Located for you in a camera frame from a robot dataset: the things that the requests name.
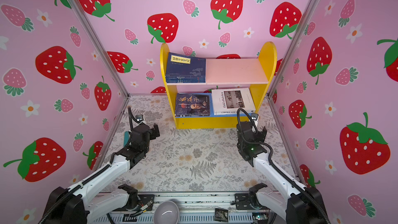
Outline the navy book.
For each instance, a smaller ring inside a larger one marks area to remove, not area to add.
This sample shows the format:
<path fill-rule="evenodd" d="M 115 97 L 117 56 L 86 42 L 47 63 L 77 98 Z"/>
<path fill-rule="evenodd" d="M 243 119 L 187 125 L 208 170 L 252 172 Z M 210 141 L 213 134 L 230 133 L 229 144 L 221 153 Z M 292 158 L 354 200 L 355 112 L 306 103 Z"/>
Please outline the navy book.
<path fill-rule="evenodd" d="M 169 53 L 166 75 L 205 77 L 206 59 Z"/>

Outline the blue book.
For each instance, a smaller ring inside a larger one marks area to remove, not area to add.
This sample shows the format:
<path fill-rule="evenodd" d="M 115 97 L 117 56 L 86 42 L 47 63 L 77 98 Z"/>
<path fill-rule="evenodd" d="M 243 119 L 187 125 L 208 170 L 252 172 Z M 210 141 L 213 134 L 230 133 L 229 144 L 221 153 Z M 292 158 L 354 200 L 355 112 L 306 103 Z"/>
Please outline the blue book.
<path fill-rule="evenodd" d="M 165 80 L 168 84 L 170 83 L 205 83 L 206 77 L 203 76 L 189 76 L 189 77 L 182 77 L 182 76 L 166 76 Z"/>

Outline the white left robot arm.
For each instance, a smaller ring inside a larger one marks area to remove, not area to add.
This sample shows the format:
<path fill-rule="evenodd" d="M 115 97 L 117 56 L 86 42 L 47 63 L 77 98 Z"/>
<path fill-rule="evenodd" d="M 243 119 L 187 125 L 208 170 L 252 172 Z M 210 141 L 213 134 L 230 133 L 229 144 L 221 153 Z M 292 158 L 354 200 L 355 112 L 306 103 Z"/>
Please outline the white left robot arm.
<path fill-rule="evenodd" d="M 160 136 L 159 127 L 139 124 L 130 131 L 128 143 L 114 152 L 110 161 L 68 188 L 58 187 L 49 196 L 41 224 L 90 224 L 134 200 L 136 189 L 122 185 L 100 198 L 100 193 L 117 177 L 145 159 L 150 141 Z"/>

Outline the white photo cover book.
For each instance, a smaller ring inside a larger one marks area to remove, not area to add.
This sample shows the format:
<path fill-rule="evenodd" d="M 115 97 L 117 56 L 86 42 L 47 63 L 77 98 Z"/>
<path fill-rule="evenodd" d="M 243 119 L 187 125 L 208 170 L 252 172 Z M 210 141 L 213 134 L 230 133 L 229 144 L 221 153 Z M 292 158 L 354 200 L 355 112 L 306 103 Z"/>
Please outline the white photo cover book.
<path fill-rule="evenodd" d="M 211 92 L 214 115 L 236 114 L 239 108 L 247 113 L 256 111 L 249 88 L 214 89 Z"/>

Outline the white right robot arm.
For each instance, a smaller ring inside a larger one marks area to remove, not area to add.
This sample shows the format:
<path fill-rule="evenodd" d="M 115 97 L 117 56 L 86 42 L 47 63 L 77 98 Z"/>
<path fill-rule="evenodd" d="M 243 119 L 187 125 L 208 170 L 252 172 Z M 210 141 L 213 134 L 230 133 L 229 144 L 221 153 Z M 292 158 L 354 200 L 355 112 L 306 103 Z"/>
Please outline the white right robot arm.
<path fill-rule="evenodd" d="M 266 144 L 266 129 L 259 131 L 250 121 L 237 124 L 237 148 L 242 158 L 261 172 L 277 192 L 258 184 L 249 190 L 253 207 L 266 207 L 287 224 L 329 224 L 321 193 L 285 172 L 272 160 L 273 150 Z"/>

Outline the dark portrait cover book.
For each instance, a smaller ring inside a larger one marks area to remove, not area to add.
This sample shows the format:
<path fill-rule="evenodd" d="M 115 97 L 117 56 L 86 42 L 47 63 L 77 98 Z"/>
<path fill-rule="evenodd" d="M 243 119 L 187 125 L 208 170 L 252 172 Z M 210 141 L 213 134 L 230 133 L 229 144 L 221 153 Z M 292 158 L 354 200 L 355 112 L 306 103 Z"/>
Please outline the dark portrait cover book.
<path fill-rule="evenodd" d="M 206 94 L 177 93 L 176 117 L 210 116 L 210 96 Z"/>

